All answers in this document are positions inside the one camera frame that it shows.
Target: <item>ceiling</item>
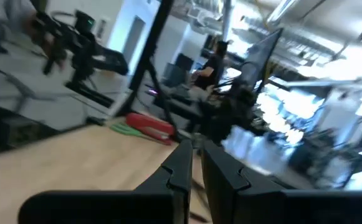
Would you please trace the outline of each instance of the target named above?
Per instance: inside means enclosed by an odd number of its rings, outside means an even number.
[[[258,0],[267,9],[274,9],[281,1]],[[360,35],[362,0],[326,0],[305,19],[301,19],[318,2],[320,0],[300,0],[286,13],[286,17],[345,40],[354,40]]]

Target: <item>red stapler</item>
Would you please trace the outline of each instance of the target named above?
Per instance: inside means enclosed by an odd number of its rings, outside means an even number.
[[[172,143],[169,137],[174,134],[174,127],[167,122],[137,113],[128,114],[125,122],[132,128],[161,141],[165,145],[170,146]]]

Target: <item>green object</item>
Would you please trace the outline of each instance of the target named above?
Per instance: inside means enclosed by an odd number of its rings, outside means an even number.
[[[129,136],[136,136],[136,137],[141,137],[141,138],[147,138],[147,136],[145,136],[142,132],[136,130],[135,128],[129,127],[125,123],[113,124],[110,127],[110,129],[115,131],[115,132],[118,132],[120,134],[125,134],[125,135],[129,135]]]

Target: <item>wooden table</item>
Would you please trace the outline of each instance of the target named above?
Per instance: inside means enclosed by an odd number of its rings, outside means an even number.
[[[22,203],[41,191],[133,190],[176,146],[89,126],[0,154],[0,224],[16,223]],[[210,220],[195,196],[191,211]]]

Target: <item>person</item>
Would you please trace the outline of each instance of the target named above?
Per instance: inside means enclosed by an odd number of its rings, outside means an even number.
[[[217,85],[224,73],[224,59],[228,48],[228,42],[219,41],[214,47],[214,54],[211,55],[207,63],[201,70],[196,70],[193,75],[197,76],[194,86],[208,90]]]
[[[8,26],[14,32],[23,32],[33,38],[37,34],[32,28],[32,21],[36,17],[36,9],[30,0],[0,0],[0,30]],[[51,44],[47,40],[42,45],[43,51],[49,55]]]

